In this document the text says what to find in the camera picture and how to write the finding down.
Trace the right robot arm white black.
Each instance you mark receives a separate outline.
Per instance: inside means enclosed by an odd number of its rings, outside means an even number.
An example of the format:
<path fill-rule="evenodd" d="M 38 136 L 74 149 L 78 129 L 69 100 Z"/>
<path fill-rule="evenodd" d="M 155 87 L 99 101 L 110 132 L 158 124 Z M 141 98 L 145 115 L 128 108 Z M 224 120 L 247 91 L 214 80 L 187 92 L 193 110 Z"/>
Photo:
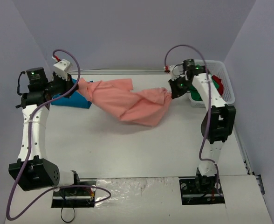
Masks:
<path fill-rule="evenodd" d="M 166 66 L 164 70 L 171 75 L 168 83 L 172 98 L 179 98 L 194 88 L 206 108 L 201 123 L 200 163 L 194 182 L 195 189 L 205 193 L 219 183 L 218 160 L 224 143 L 232 134 L 236 109 L 221 97 L 206 65 L 199 66 L 193 59 L 187 59 L 181 64 Z"/>

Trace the green t shirt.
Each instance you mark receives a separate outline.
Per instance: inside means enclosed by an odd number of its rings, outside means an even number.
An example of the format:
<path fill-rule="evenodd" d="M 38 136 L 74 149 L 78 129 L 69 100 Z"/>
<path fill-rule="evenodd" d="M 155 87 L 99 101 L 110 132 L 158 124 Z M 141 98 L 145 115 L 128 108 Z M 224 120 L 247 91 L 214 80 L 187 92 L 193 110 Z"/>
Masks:
<path fill-rule="evenodd" d="M 198 71 L 205 71 L 205 66 L 204 65 L 199 65 L 199 64 L 196 64 L 195 65 L 195 68 L 198 70 Z M 192 86 L 190 89 L 189 89 L 189 93 L 191 94 L 191 99 L 192 100 L 195 100 L 195 101 L 202 101 L 202 98 L 201 96 L 199 95 L 198 91 Z"/>

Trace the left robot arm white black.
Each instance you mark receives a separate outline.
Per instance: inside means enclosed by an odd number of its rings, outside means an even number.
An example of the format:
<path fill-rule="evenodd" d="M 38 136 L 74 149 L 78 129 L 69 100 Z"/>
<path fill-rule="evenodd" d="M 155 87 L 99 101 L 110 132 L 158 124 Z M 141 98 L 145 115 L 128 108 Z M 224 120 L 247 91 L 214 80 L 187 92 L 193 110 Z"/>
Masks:
<path fill-rule="evenodd" d="M 78 87 L 63 70 L 54 71 L 52 81 L 48 81 L 42 67 L 29 69 L 25 74 L 29 79 L 28 92 L 21 94 L 17 105 L 23 113 L 22 144 L 17 162 L 9 165 L 9 174 L 24 191 L 65 186 L 68 193 L 77 195 L 82 189 L 78 174 L 60 171 L 47 160 L 45 134 L 49 101 L 64 93 L 69 98 Z"/>

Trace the blue folded t shirt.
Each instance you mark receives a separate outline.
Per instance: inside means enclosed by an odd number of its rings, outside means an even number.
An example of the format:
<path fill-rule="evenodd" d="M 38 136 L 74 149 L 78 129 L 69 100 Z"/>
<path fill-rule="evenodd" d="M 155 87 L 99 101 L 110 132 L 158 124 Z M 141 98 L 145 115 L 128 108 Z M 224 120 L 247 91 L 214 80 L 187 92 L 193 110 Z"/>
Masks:
<path fill-rule="evenodd" d="M 75 91 L 69 98 L 61 98 L 54 102 L 51 102 L 51 104 L 56 106 L 67 106 L 67 107 L 89 109 L 92 105 L 92 102 L 88 101 L 80 93 Z"/>

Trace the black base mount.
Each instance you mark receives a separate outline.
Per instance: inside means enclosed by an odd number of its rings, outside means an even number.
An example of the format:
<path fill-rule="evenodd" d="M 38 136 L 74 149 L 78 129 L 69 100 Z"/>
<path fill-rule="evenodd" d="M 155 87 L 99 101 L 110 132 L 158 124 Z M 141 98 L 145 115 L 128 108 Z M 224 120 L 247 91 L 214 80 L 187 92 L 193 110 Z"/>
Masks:
<path fill-rule="evenodd" d="M 54 191 L 51 208 L 94 208 L 95 190 L 91 188 L 65 188 Z"/>
<path fill-rule="evenodd" d="M 182 205 L 225 204 L 220 182 L 217 185 L 215 177 L 182 177 L 179 187 Z"/>

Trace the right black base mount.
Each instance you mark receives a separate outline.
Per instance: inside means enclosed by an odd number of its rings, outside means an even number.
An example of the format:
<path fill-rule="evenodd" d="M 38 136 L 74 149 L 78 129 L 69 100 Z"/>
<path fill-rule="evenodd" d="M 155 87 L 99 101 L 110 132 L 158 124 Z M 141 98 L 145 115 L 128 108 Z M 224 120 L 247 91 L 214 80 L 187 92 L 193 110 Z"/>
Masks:
<path fill-rule="evenodd" d="M 179 187 L 182 205 L 225 204 L 220 182 L 217 185 L 215 177 L 182 177 Z"/>

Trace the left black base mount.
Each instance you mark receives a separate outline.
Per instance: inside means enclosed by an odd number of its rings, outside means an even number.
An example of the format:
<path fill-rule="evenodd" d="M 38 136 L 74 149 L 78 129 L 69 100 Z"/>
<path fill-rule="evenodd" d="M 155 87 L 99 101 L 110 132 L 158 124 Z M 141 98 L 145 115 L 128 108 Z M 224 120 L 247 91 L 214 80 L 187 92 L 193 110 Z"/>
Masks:
<path fill-rule="evenodd" d="M 54 191 L 51 208 L 94 208 L 95 190 L 91 188 L 65 188 Z"/>

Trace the white plastic basket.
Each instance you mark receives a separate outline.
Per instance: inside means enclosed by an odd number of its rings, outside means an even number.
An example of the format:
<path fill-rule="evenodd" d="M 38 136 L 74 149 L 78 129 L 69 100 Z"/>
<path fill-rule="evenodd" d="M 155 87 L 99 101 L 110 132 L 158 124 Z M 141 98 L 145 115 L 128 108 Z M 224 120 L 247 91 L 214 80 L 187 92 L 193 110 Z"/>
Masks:
<path fill-rule="evenodd" d="M 203 66 L 204 62 L 202 60 L 194 60 L 195 65 Z M 223 85 L 223 94 L 222 98 L 229 104 L 233 104 L 235 102 L 235 97 L 233 93 L 233 88 L 230 82 L 230 78 L 226 67 L 223 62 L 215 61 L 215 60 L 206 60 L 207 68 L 209 69 L 211 75 L 215 75 L 219 79 L 221 79 L 221 83 Z M 197 101 L 192 98 L 192 94 L 189 92 L 187 96 L 191 102 L 192 107 L 205 108 L 203 101 Z"/>

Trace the red t shirt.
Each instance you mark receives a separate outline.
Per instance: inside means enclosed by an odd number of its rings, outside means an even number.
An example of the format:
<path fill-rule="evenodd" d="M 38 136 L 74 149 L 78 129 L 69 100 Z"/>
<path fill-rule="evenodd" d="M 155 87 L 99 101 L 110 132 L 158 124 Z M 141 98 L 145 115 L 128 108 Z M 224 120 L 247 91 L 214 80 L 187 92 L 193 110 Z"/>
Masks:
<path fill-rule="evenodd" d="M 214 83 L 217 91 L 222 96 L 224 93 L 224 86 L 222 84 L 222 80 L 219 77 L 217 77 L 216 75 L 212 75 L 212 80 L 213 80 L 213 83 Z"/>

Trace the pink t shirt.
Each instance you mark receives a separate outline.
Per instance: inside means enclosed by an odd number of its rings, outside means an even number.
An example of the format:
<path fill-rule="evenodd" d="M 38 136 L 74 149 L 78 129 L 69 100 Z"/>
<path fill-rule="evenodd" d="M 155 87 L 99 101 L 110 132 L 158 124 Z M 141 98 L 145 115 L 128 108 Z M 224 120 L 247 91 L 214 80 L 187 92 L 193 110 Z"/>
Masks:
<path fill-rule="evenodd" d="M 160 123 L 172 101 L 164 87 L 134 92 L 131 79 L 87 82 L 81 78 L 78 92 L 121 122 L 151 127 Z"/>

